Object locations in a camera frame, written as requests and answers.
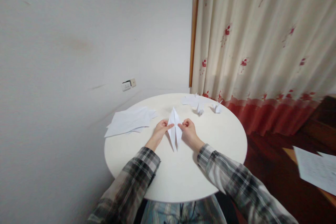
stack of paper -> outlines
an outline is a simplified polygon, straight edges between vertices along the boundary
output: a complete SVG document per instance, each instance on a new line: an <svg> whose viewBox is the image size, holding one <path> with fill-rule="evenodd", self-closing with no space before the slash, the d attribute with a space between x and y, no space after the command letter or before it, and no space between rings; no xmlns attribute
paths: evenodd
<svg viewBox="0 0 336 224"><path fill-rule="evenodd" d="M328 156L321 157L295 146L294 150L300 178L336 195L336 163L334 159Z"/></svg>
<svg viewBox="0 0 336 224"><path fill-rule="evenodd" d="M112 122L107 126L105 137L141 132L144 127L149 127L149 121L157 116L155 110L150 110L147 107L116 112Z"/></svg>

shirt cuff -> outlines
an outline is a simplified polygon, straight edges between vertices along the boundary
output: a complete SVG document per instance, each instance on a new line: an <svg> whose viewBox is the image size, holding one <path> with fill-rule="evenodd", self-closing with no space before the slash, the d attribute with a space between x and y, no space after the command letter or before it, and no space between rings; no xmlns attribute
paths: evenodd
<svg viewBox="0 0 336 224"><path fill-rule="evenodd" d="M198 165L205 170L208 161L211 157L211 154L215 151L214 148L212 148L210 145L208 145L207 143L205 145L203 145L203 147L201 148L201 150L199 151L198 155L197 155L197 163Z"/></svg>
<svg viewBox="0 0 336 224"><path fill-rule="evenodd" d="M135 155L135 157L145 162L153 173L156 172L161 162L159 156L156 155L154 151L152 151L147 147L142 147L139 150L139 152Z"/></svg>

wooden window frame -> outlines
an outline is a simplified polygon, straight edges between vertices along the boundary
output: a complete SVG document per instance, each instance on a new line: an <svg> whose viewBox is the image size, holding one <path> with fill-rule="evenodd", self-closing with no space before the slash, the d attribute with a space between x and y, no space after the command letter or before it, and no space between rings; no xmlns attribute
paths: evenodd
<svg viewBox="0 0 336 224"><path fill-rule="evenodd" d="M196 24L198 0L193 0L192 3L192 20L191 20L191 47L190 47L190 71L189 71L189 87L193 84L193 70L194 70L194 54L195 54L195 40L196 40Z"/></svg>

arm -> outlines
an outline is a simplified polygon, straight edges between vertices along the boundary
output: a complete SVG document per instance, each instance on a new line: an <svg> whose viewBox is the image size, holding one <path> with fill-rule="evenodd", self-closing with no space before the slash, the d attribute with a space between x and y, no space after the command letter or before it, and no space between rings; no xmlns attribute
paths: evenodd
<svg viewBox="0 0 336 224"><path fill-rule="evenodd" d="M198 152L198 165L220 191L231 196L249 223L297 223L244 165L204 144L196 135L195 125L190 119L179 126L187 144Z"/></svg>
<svg viewBox="0 0 336 224"><path fill-rule="evenodd" d="M89 216L89 224L133 223L141 201L155 177L160 158L155 150L165 132L173 127L160 121L153 136L122 169Z"/></svg>

person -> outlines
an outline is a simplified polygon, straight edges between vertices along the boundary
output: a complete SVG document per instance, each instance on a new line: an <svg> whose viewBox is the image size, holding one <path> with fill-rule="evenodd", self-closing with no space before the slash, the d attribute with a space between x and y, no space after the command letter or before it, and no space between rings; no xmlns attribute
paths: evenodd
<svg viewBox="0 0 336 224"><path fill-rule="evenodd" d="M133 223L161 162L155 150L165 132L174 126L167 123L162 120L157 124L146 145L125 165L103 194L87 223ZM197 136L190 119L178 126L183 131L183 140L198 153L198 165L221 192L231 197L248 223L297 223L244 165L205 144ZM218 201L211 195L183 204L148 201L141 223L226 223L226 220Z"/></svg>

